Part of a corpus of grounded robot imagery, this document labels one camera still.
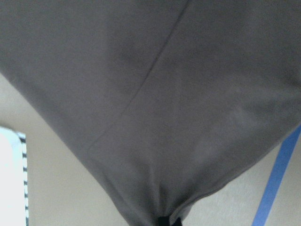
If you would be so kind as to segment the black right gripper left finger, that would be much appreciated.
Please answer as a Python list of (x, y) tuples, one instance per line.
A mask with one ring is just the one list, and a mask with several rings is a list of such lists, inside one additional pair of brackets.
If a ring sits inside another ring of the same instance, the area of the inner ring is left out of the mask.
[(170, 217), (169, 216), (158, 217), (158, 226), (170, 226)]

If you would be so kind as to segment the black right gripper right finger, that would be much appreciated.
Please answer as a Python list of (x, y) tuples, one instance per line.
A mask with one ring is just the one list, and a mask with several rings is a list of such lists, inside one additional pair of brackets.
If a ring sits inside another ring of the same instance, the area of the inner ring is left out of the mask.
[(174, 222), (174, 226), (182, 226), (182, 219), (177, 218), (176, 221)]

